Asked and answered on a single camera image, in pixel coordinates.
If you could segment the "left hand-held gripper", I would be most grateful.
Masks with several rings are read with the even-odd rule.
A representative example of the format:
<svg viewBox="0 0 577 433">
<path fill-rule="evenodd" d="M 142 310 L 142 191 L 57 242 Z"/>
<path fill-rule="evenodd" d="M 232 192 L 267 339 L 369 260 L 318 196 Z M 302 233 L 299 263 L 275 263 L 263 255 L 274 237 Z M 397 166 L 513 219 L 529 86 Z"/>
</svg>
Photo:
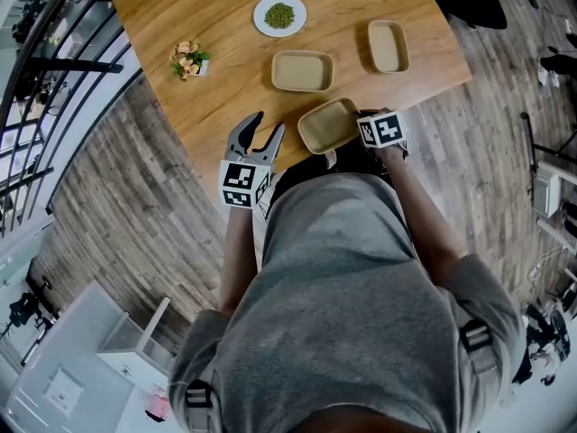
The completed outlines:
<svg viewBox="0 0 577 433">
<path fill-rule="evenodd" d="M 228 148 L 219 170 L 218 188 L 224 205 L 253 209 L 270 186 L 273 162 L 286 126 L 283 122 L 278 123 L 262 148 L 247 153 L 263 117 L 263 111 L 251 114 L 229 134 Z"/>
</svg>

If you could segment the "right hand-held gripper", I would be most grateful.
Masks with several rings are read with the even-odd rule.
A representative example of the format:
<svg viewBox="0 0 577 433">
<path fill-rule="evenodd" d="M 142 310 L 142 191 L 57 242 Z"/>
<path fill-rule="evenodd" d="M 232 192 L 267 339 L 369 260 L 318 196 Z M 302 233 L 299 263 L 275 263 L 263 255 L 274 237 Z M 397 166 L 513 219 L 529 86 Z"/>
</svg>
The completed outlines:
<svg viewBox="0 0 577 433">
<path fill-rule="evenodd" d="M 407 130 L 403 116 L 388 108 L 364 109 L 356 113 L 362 145 L 377 158 L 386 150 L 397 150 L 402 161 L 408 157 Z"/>
</svg>

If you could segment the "person's right forearm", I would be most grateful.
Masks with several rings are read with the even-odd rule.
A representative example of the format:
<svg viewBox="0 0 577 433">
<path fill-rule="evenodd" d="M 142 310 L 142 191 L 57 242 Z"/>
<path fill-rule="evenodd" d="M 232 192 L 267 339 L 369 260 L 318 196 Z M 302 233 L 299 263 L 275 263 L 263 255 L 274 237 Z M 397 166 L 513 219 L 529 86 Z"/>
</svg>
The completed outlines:
<svg viewBox="0 0 577 433">
<path fill-rule="evenodd" d="M 420 262 L 435 286 L 445 286 L 454 266 L 464 257 L 464 248 L 416 174 L 405 163 L 403 150 L 389 146 L 378 149 L 376 154 L 397 192 Z"/>
</svg>

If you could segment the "person's left forearm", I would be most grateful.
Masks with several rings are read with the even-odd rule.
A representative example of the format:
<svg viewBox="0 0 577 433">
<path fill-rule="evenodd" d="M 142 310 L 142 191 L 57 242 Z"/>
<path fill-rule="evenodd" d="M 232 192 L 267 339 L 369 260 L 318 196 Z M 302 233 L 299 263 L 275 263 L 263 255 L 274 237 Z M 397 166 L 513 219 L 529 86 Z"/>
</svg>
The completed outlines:
<svg viewBox="0 0 577 433">
<path fill-rule="evenodd" d="M 221 273 L 218 310 L 231 317 L 258 273 L 252 211 L 229 211 Z"/>
</svg>

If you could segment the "person's black trousers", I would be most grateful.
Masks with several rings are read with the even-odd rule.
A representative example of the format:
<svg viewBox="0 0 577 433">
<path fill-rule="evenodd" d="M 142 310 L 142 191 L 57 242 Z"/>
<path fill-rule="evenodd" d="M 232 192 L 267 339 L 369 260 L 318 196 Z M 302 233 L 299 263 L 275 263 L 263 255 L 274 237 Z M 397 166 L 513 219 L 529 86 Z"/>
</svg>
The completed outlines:
<svg viewBox="0 0 577 433">
<path fill-rule="evenodd" d="M 279 178 L 270 203 L 274 204 L 283 194 L 300 183 L 336 173 L 362 173 L 392 181 L 380 159 L 354 139 L 335 150 L 336 163 L 330 164 L 324 154 L 314 154 L 288 168 Z"/>
</svg>

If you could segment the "orange flowers in white pot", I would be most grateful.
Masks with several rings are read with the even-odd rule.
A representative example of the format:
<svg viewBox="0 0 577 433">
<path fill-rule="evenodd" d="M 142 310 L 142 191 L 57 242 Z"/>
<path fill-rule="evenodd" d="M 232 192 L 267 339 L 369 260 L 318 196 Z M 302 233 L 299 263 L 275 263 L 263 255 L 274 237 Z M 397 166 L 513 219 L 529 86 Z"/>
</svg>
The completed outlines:
<svg viewBox="0 0 577 433">
<path fill-rule="evenodd" d="M 187 81 L 191 77 L 205 76 L 210 58 L 198 43 L 181 41 L 169 55 L 169 66 L 179 80 Z"/>
</svg>

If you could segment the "white plate of green beans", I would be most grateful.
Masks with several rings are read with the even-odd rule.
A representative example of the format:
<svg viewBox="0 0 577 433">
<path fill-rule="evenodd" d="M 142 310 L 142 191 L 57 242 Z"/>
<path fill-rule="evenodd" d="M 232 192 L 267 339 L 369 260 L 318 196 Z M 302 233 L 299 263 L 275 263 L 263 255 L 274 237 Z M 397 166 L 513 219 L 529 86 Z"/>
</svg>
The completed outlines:
<svg viewBox="0 0 577 433">
<path fill-rule="evenodd" d="M 256 29 L 271 38 L 297 33 L 307 20 L 307 9 L 301 0 L 260 0 L 252 20 Z"/>
</svg>

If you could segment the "white box unit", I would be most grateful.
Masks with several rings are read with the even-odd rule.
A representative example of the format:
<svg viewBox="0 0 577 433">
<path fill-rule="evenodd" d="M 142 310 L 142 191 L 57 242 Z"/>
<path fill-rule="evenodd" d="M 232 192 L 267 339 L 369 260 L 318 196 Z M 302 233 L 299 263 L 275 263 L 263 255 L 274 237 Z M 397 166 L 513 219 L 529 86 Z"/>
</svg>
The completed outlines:
<svg viewBox="0 0 577 433">
<path fill-rule="evenodd" d="M 536 164 L 533 178 L 533 208 L 544 217 L 555 214 L 561 204 L 561 177 L 555 166 L 544 161 Z"/>
</svg>

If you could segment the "person's grey shirt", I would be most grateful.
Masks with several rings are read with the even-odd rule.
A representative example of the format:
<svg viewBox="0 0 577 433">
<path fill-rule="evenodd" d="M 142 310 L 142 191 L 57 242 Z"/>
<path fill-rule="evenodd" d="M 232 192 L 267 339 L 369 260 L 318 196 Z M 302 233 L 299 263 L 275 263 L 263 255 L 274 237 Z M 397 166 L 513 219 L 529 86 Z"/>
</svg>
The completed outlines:
<svg viewBox="0 0 577 433">
<path fill-rule="evenodd" d="M 231 317 L 198 314 L 169 402 L 188 433 L 289 433 L 343 410 L 469 433 L 524 352 L 524 323 L 481 259 L 435 286 L 392 187 L 333 174 L 274 204 L 261 271 Z"/>
</svg>

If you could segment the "white power strip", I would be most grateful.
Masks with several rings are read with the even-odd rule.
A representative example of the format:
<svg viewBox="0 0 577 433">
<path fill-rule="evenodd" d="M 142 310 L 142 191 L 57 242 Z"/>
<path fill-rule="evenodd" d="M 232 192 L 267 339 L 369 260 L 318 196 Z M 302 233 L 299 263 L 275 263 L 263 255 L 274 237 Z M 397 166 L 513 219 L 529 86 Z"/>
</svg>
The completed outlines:
<svg viewBox="0 0 577 433">
<path fill-rule="evenodd" d="M 536 286 L 540 275 L 542 274 L 541 271 L 544 267 L 544 265 L 551 259 L 555 258 L 557 255 L 563 253 L 565 251 L 565 248 L 562 246 L 559 247 L 555 247 L 553 249 L 550 249 L 549 251 L 546 251 L 542 254 L 540 254 L 535 262 L 533 263 L 528 275 L 527 275 L 527 280 L 529 282 L 529 284 L 533 287 Z"/>
</svg>

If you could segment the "white display stand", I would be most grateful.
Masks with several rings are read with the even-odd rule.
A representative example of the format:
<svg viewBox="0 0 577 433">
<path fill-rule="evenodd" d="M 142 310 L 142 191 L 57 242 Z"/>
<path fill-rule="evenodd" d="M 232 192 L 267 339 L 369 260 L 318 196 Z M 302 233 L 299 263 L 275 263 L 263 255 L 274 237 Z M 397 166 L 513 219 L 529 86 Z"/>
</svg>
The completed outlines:
<svg viewBox="0 0 577 433">
<path fill-rule="evenodd" d="M 152 334 L 170 304 L 164 297 L 145 329 L 124 312 L 96 355 L 125 380 L 152 392 L 165 389 L 174 356 Z"/>
</svg>

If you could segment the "pink box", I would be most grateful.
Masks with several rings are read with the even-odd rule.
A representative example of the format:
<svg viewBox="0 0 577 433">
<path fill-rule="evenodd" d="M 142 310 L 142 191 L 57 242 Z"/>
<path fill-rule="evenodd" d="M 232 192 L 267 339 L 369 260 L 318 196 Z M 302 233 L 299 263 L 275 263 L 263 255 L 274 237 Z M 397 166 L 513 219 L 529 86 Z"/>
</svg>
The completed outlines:
<svg viewBox="0 0 577 433">
<path fill-rule="evenodd" d="M 169 399 L 166 391 L 155 386 L 151 392 L 151 398 L 145 409 L 145 414 L 157 423 L 165 422 L 170 413 Z"/>
</svg>

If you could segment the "black metal desk frame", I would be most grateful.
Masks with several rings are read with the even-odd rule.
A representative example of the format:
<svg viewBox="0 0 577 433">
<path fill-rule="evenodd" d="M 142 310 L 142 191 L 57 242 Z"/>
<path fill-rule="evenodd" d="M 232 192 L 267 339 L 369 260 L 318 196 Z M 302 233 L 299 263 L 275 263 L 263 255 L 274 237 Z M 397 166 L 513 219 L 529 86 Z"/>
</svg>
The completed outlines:
<svg viewBox="0 0 577 433">
<path fill-rule="evenodd" d="M 528 190 L 528 195 L 531 200 L 531 205 L 533 207 L 533 178 L 536 174 L 536 164 L 538 161 L 544 161 L 552 166 L 555 166 L 556 170 L 559 172 L 559 175 L 561 177 L 561 184 L 562 184 L 561 204 L 554 214 L 556 215 L 558 212 L 561 211 L 563 182 L 568 183 L 569 185 L 572 186 L 573 189 L 577 190 L 577 173 L 562 168 L 560 165 L 551 163 L 545 160 L 544 158 L 540 158 L 540 155 L 544 154 L 549 157 L 553 157 L 557 161 L 569 164 L 577 170 L 577 157 L 572 157 L 565 152 L 567 146 L 577 138 L 577 125 L 573 128 L 570 138 L 564 144 L 562 144 L 560 148 L 552 149 L 536 141 L 531 117 L 528 112 L 521 112 L 519 118 L 521 119 L 523 124 L 527 144 L 528 168 L 530 173 L 530 181 L 529 181 L 530 186 Z M 569 232 L 566 229 L 561 231 L 559 228 L 554 227 L 554 225 L 552 224 L 551 218 L 554 215 L 552 215 L 551 217 L 545 217 L 540 215 L 536 210 L 535 212 L 536 212 L 537 226 L 540 227 L 545 233 L 549 234 L 562 247 L 564 247 L 565 251 L 577 257 L 577 236 L 574 237 L 574 241 L 570 241 L 569 238 L 565 235 L 569 234 Z"/>
</svg>

